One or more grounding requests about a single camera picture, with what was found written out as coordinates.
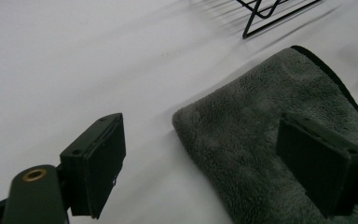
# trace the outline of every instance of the white surface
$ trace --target white surface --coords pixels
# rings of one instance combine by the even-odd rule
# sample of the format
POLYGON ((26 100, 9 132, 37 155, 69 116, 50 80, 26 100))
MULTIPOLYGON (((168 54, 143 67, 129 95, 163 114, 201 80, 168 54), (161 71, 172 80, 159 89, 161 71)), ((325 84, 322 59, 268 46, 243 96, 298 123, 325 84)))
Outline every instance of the white surface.
POLYGON ((122 112, 127 158, 100 220, 230 223, 171 125, 181 106, 281 49, 313 51, 358 103, 358 0, 328 0, 248 40, 229 0, 0 1, 0 200, 18 172, 59 164, 122 112))

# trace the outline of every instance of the gray towel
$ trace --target gray towel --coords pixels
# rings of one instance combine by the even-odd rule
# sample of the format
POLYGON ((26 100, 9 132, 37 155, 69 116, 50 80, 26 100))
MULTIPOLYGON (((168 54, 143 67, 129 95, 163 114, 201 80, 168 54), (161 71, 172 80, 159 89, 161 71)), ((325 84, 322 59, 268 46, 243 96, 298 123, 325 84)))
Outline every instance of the gray towel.
POLYGON ((235 223, 357 223, 358 207, 350 217, 324 219, 276 155, 282 112, 358 145, 358 105, 326 64, 298 46, 180 109, 172 123, 235 223))

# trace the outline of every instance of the towel edge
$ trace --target towel edge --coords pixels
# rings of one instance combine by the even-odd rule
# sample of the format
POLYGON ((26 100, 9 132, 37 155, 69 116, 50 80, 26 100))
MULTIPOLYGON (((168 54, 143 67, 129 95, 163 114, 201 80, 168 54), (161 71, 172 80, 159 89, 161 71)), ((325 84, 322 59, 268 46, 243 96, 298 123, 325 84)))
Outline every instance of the towel edge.
POLYGON ((332 81, 336 83, 336 85, 338 85, 339 90, 342 92, 345 98, 347 98, 347 100, 354 107, 354 109, 358 112, 358 104, 356 104, 355 100, 351 96, 351 93, 345 87, 344 83, 337 76, 337 74, 327 64, 325 64, 318 56, 316 56, 310 50, 305 49, 304 47, 292 46, 291 49, 295 49, 298 53, 303 54, 304 56, 309 58, 313 63, 319 66, 330 77, 330 79, 332 79, 332 81))

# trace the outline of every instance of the gray microfiber towel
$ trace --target gray microfiber towel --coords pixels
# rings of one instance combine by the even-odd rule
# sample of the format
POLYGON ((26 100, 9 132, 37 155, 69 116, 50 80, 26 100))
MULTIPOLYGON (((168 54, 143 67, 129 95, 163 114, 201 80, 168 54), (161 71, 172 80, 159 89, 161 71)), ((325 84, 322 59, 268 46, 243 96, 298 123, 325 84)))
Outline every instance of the gray microfiber towel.
POLYGON ((180 109, 172 123, 235 223, 357 223, 358 207, 325 219, 276 155, 282 112, 358 145, 358 105, 326 64, 298 46, 180 109))

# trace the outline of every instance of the small hole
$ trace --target small hole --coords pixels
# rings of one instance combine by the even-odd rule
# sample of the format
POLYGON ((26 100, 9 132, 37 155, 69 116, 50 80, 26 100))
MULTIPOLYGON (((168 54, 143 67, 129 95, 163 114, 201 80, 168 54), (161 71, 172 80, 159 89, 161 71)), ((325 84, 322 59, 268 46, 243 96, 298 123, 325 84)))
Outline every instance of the small hole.
POLYGON ((46 175, 46 173, 47 171, 45 169, 36 169, 28 172, 26 175, 22 177, 22 179, 26 182, 32 182, 42 178, 43 176, 46 175))
POLYGON ((42 175, 41 171, 35 171, 27 175, 28 178, 36 178, 38 176, 42 175))
POLYGON ((75 149, 75 150, 72 151, 72 154, 73 154, 73 155, 78 155, 78 154, 80 154, 80 153, 81 153, 81 150, 80 150, 80 149, 75 149))
POLYGON ((348 151, 349 151, 351 154, 356 154, 356 153, 357 153, 357 151, 356 151, 355 149, 352 149, 352 148, 348 149, 348 151))

